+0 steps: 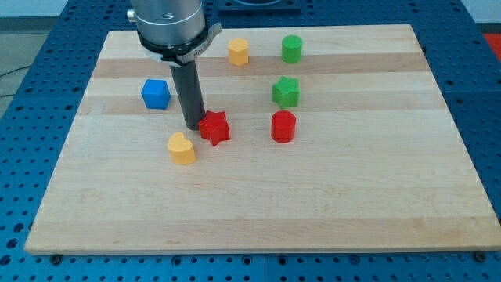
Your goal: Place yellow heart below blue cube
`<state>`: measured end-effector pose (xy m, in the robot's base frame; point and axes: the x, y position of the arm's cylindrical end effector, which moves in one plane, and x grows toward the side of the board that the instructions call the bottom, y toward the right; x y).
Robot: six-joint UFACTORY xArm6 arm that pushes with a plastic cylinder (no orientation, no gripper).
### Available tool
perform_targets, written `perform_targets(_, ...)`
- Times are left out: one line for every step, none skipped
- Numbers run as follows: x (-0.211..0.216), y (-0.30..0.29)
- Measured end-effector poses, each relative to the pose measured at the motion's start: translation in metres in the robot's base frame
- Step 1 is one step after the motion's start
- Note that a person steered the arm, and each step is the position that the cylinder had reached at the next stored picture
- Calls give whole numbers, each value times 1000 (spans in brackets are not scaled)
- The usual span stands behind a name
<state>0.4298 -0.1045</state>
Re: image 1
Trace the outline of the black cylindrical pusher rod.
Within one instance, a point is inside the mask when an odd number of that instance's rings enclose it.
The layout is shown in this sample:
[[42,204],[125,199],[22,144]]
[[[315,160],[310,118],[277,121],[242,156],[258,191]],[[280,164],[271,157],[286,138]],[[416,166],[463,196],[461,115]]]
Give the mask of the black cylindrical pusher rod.
[[206,110],[196,63],[169,63],[169,67],[186,127],[198,131],[199,122],[205,118]]

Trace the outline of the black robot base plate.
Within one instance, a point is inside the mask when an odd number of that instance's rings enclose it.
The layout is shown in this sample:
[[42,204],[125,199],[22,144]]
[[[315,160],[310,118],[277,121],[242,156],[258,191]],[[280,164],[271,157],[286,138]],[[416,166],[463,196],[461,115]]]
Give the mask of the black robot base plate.
[[300,0],[216,0],[220,12],[270,12],[301,10]]

